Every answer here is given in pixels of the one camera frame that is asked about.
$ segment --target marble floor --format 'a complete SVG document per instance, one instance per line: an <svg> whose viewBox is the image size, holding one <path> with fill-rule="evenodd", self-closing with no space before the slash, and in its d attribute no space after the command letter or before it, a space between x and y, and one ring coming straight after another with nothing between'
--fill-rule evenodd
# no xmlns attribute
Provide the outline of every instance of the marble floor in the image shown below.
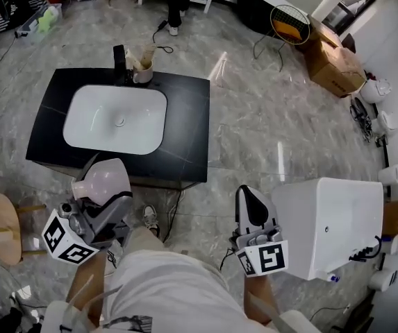
<svg viewBox="0 0 398 333"><path fill-rule="evenodd" d="M39 45L25 46L12 32L0 35L0 192L20 205L47 205L21 217L24 249L43 247L41 230L51 209L68 197L72 181L25 160L35 115L55 68L113 67L113 45L126 44L139 54L166 16L166 0L144 0L142 6L135 0L112 0L110 6L108 0L72 1L64 20ZM203 6L192 6L178 37L167 31L156 35L157 43L174 52L157 50L155 70L211 82L208 182L185 192L167 244L198 248L217 263L235 228L239 185L268 194L275 186L322 176L376 180L383 165L380 151L363 141L351 119L349 98L338 99L311 82L302 55L289 46L281 49L281 72L272 48L281 45L276 41L254 60L251 49L259 37L219 3L207 15ZM176 193L142 188L134 193L136 216L143 203L151 203L166 224ZM114 251L120 255L120 248ZM272 276L272 288L282 310L298 309L311 317L320 307L356 304L367 293L373 264L343 266L337 284L278 273ZM26 301L33 306L64 299L74 271L47 256L28 257L8 270L0 267L0 314L7 312L12 291L30 296ZM234 256L222 272L241 302L243 274ZM322 311L314 322L325 332L345 319L342 310Z"/></svg>

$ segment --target marble countertop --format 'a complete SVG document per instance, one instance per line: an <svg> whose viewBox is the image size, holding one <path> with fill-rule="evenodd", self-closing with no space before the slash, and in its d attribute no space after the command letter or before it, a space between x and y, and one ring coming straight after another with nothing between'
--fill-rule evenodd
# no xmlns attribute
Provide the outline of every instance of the marble countertop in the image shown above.
<svg viewBox="0 0 398 333"><path fill-rule="evenodd" d="M72 97L84 85L114 85L114 69L57 69L33 125L26 159L72 174L99 151L66 143L63 126ZM121 159L131 182L158 187L184 187L206 182L210 112L209 80L154 72L147 85L167 97L161 145L147 155L101 151L97 159ZM145 180L157 180L147 183Z"/></svg>

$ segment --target white sneaker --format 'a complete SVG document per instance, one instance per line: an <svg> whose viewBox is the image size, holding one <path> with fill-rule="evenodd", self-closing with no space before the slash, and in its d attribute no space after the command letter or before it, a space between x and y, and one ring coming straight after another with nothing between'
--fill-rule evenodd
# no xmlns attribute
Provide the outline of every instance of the white sneaker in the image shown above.
<svg viewBox="0 0 398 333"><path fill-rule="evenodd" d="M177 36L179 34L179 28L178 27L171 27L170 25L168 25L168 26L169 26L169 34L171 36Z"/></svg>
<svg viewBox="0 0 398 333"><path fill-rule="evenodd" d="M143 207L143 221L148 230L154 229L157 231L157 237L160 234L160 227L158 226L157 212L154 206L146 205Z"/></svg>

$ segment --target round wooden table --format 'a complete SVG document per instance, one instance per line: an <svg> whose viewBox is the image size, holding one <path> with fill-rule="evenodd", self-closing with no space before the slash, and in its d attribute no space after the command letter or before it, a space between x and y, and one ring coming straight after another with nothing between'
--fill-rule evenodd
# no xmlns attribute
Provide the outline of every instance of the round wooden table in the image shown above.
<svg viewBox="0 0 398 333"><path fill-rule="evenodd" d="M10 200L0 194L0 228L8 228L13 232L13 239L0 242L0 260L8 265L18 264L24 255L46 254L45 250L23 252L21 230L19 229L18 214L45 208L45 205L30 206L15 209Z"/></svg>

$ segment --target brown box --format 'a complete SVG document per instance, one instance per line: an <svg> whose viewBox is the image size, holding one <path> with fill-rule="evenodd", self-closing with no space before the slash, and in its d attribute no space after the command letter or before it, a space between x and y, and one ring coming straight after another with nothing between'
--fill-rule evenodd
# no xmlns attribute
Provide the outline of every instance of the brown box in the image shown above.
<svg viewBox="0 0 398 333"><path fill-rule="evenodd" d="M338 35L336 35L330 28L325 26L322 22L316 21L312 17L309 17L312 26L312 31L310 32L310 37L308 37L307 42L303 44L298 44L296 49L305 53L309 50L316 41L324 41L333 47L342 47L342 42L340 41Z"/></svg>
<svg viewBox="0 0 398 333"><path fill-rule="evenodd" d="M398 234L398 201L384 205L382 235L394 237Z"/></svg>
<svg viewBox="0 0 398 333"><path fill-rule="evenodd" d="M307 50L305 61L310 79L339 97L355 92L367 80L353 52L342 47L333 48L321 40Z"/></svg>

